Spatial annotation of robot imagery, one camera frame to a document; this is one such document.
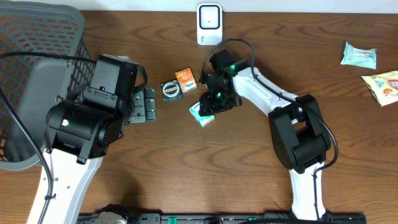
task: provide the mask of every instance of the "snack bag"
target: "snack bag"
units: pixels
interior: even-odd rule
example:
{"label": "snack bag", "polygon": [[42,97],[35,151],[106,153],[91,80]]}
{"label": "snack bag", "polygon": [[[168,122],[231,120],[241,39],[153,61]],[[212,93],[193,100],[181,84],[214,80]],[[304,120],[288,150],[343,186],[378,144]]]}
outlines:
{"label": "snack bag", "polygon": [[344,57],[340,64],[376,69],[376,49],[356,49],[346,42]]}
{"label": "snack bag", "polygon": [[191,68],[186,68],[176,72],[175,76],[177,76],[177,80],[180,83],[183,93],[194,90],[198,87],[191,72]]}
{"label": "snack bag", "polygon": [[381,106],[398,101],[398,71],[362,76]]}

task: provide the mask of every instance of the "wood grain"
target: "wood grain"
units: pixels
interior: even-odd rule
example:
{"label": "wood grain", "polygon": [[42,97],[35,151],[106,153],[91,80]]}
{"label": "wood grain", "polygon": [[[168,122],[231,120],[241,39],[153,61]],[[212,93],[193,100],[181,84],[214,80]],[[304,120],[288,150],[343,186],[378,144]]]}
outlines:
{"label": "wood grain", "polygon": [[[83,12],[91,53],[128,55],[145,66],[157,91],[157,121],[130,125],[112,144],[81,212],[109,203],[165,213],[264,213],[288,210],[289,173],[275,156],[269,125],[253,104],[221,113],[205,128],[188,108],[202,86],[164,103],[160,82],[191,67],[198,78],[209,47],[196,42],[191,12]],[[364,213],[369,224],[398,219],[398,103],[381,108],[361,75],[397,70],[398,16],[376,14],[224,13],[224,37],[244,37],[256,66],[298,95],[311,93],[340,146],[323,173],[332,212]],[[377,49],[377,70],[340,65],[345,42]],[[250,58],[243,44],[225,46]],[[333,157],[329,151],[328,158]],[[38,186],[38,167],[0,170],[1,223],[24,223]]]}

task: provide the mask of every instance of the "black cable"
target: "black cable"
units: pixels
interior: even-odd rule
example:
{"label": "black cable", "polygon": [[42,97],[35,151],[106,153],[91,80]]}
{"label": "black cable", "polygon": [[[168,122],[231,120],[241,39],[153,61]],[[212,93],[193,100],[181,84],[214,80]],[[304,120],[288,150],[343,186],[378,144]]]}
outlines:
{"label": "black cable", "polygon": [[221,45],[223,45],[223,44],[225,44],[225,43],[227,43],[227,42],[229,42],[229,41],[239,41],[239,42],[244,42],[245,44],[247,44],[250,48],[251,48],[251,52],[252,52],[252,60],[251,60],[251,68],[252,68],[252,73],[254,73],[254,59],[256,58],[256,51],[254,50],[254,47],[248,42],[248,41],[246,41],[246,40],[244,40],[244,39],[242,39],[242,38],[228,38],[228,39],[226,39],[226,40],[223,40],[223,41],[221,41],[220,43],[218,43],[217,45],[215,45],[213,48],[211,48],[210,50],[209,50],[209,52],[207,53],[207,55],[206,55],[206,57],[205,57],[205,61],[203,62],[203,66],[201,67],[201,72],[200,72],[200,75],[201,75],[201,80],[200,80],[200,82],[202,83],[203,82],[203,78],[204,78],[204,75],[205,75],[205,67],[206,67],[206,63],[207,63],[207,60],[208,60],[208,58],[209,58],[209,56],[210,56],[210,54],[216,49],[216,48],[218,48],[219,46],[221,46]]}
{"label": "black cable", "polygon": [[[55,59],[64,59],[64,60],[81,60],[81,61],[86,61],[86,62],[91,62],[91,63],[96,63],[95,60],[89,59],[89,58],[81,58],[81,57],[74,57],[74,56],[63,56],[63,55],[52,55],[52,54],[46,54],[46,53],[39,53],[39,52],[8,52],[8,53],[3,53],[0,54],[0,59],[9,57],[9,56],[16,56],[16,55],[29,55],[29,56],[39,56],[39,57],[50,57],[50,58],[55,58]],[[26,138],[29,140],[33,148],[35,149],[35,152],[37,156],[39,157],[40,162],[43,165],[45,174],[47,175],[47,182],[49,183],[49,188],[47,190],[47,195],[44,197],[44,206],[42,209],[42,213],[40,214],[40,218],[38,220],[38,224],[41,224],[43,222],[45,213],[47,212],[47,209],[49,207],[50,199],[53,198],[53,177],[51,175],[51,170],[49,168],[49,165],[44,159],[43,152],[40,150],[40,148],[36,145],[34,140],[32,139],[32,136],[29,134],[28,130],[22,123],[22,121],[19,119],[18,115],[14,112],[12,109],[12,106],[8,102],[4,92],[0,88],[0,98],[3,100],[4,104],[6,105],[6,108],[8,112],[11,114],[12,118],[14,121],[17,123],[18,127],[22,130]]]}
{"label": "black cable", "polygon": [[333,157],[333,159],[332,159],[328,164],[326,164],[326,165],[324,165],[324,166],[322,166],[322,167],[316,168],[316,169],[313,171],[313,174],[312,174],[312,176],[313,176],[314,198],[315,198],[314,207],[315,207],[315,212],[316,212],[316,214],[317,214],[317,219],[319,220],[320,217],[319,217],[319,212],[318,212],[317,172],[320,171],[320,170],[323,170],[323,169],[326,169],[326,168],[332,166],[332,165],[337,161],[337,158],[338,158],[338,144],[337,144],[335,135],[332,133],[332,131],[331,131],[330,128],[326,125],[326,123],[316,114],[316,112],[314,112],[314,110],[312,110],[311,108],[308,108],[308,107],[302,105],[301,103],[297,103],[296,101],[291,100],[291,99],[289,99],[289,98],[283,96],[283,92],[280,92],[280,93],[279,93],[279,92],[275,91],[274,89],[272,89],[271,87],[269,87],[269,86],[267,86],[265,83],[263,83],[260,79],[258,79],[258,75],[256,75],[256,73],[254,72],[254,61],[256,60],[256,53],[255,53],[255,51],[254,51],[254,47],[253,47],[253,45],[251,45],[248,41],[246,41],[246,40],[244,40],[244,39],[241,39],[241,38],[230,38],[230,39],[226,39],[226,40],[221,41],[221,42],[218,43],[217,45],[215,45],[213,48],[211,48],[210,51],[207,53],[206,58],[205,58],[205,61],[203,62],[203,66],[202,66],[202,68],[201,68],[201,75],[202,75],[201,81],[203,81],[203,77],[204,77],[204,75],[205,75],[204,71],[205,71],[206,63],[207,63],[207,60],[208,60],[208,57],[210,56],[210,54],[211,54],[216,48],[218,48],[219,46],[221,46],[221,45],[223,45],[223,44],[225,44],[225,43],[227,43],[227,42],[229,42],[229,41],[240,41],[240,42],[243,42],[243,43],[245,43],[246,45],[248,45],[248,46],[250,47],[250,49],[252,50],[252,59],[251,59],[251,66],[250,66],[250,68],[251,68],[251,73],[252,73],[252,75],[253,75],[253,78],[254,78],[257,82],[259,82],[260,85],[262,85],[264,88],[266,88],[267,90],[269,90],[271,93],[277,95],[279,98],[281,98],[281,99],[283,99],[283,100],[285,100],[285,101],[288,101],[289,103],[291,103],[291,104],[293,104],[293,105],[295,105],[295,106],[301,108],[303,111],[306,111],[308,114],[312,115],[319,123],[322,124],[322,126],[323,126],[323,127],[326,129],[326,131],[328,132],[328,134],[329,134],[329,136],[330,136],[330,138],[331,138],[331,140],[332,140],[332,142],[333,142],[334,148],[335,148],[335,156]]}
{"label": "black cable", "polygon": [[84,62],[90,62],[96,64],[97,61],[90,59],[90,58],[83,58],[83,57],[75,57],[75,56],[65,56],[65,55],[54,55],[54,54],[47,54],[47,53],[40,53],[40,52],[7,52],[0,54],[0,59],[9,56],[38,56],[38,57],[48,57],[48,58],[55,58],[55,59],[64,59],[64,60],[79,60]]}
{"label": "black cable", "polygon": [[249,220],[245,222],[241,222],[240,224],[267,224],[267,223],[275,223],[275,224],[337,224],[333,222],[323,222],[323,221],[314,221],[314,220],[293,220],[286,218],[266,218],[260,220]]}

